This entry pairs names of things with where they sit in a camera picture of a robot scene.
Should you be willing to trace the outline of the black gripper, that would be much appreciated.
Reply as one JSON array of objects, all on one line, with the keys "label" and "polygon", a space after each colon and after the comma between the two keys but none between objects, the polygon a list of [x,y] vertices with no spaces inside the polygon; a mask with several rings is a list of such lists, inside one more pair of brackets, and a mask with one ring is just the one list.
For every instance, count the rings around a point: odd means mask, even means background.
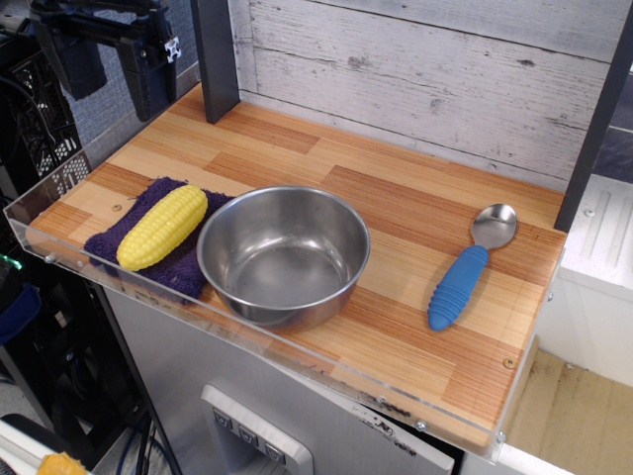
[{"label": "black gripper", "polygon": [[31,22],[48,63],[73,99],[107,84],[97,45],[117,48],[142,122],[161,114],[177,95],[179,40],[165,1],[32,1]]}]

